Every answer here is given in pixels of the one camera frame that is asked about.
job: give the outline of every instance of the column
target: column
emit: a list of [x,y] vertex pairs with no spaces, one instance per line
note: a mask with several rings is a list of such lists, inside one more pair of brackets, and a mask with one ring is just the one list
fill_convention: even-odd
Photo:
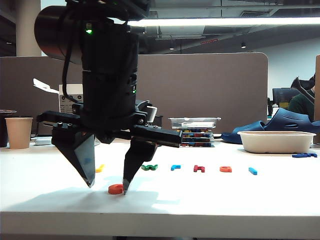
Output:
[[36,42],[34,26],[41,10],[40,0],[16,0],[16,55],[41,56]]

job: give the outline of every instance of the blue slipper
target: blue slipper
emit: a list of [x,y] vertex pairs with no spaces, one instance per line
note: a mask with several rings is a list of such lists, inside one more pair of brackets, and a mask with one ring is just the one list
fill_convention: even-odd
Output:
[[296,113],[279,108],[273,118],[264,124],[256,121],[245,126],[236,127],[232,132],[223,132],[221,138],[233,144],[242,144],[240,131],[300,131],[308,133],[320,133],[320,120],[311,122],[306,114]]

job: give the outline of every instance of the green led light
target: green led light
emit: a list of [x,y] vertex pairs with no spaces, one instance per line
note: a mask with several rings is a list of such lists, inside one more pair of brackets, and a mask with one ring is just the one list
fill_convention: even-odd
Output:
[[92,29],[87,29],[87,30],[85,30],[85,32],[86,32],[87,34],[90,34],[90,35],[93,34]]

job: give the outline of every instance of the white plastic container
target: white plastic container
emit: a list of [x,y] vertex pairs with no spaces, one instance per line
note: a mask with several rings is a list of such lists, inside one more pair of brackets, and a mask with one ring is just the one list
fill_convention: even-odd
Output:
[[307,153],[316,135],[303,131],[239,131],[244,150],[256,154]]
[[216,127],[216,122],[221,120],[221,117],[171,117],[169,119],[173,129],[213,129]]

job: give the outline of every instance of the black mug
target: black mug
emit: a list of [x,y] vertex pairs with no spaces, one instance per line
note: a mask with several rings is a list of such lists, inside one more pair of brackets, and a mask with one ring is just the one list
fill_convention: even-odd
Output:
[[8,132],[5,118],[15,114],[14,110],[0,109],[0,148],[5,148],[8,144]]

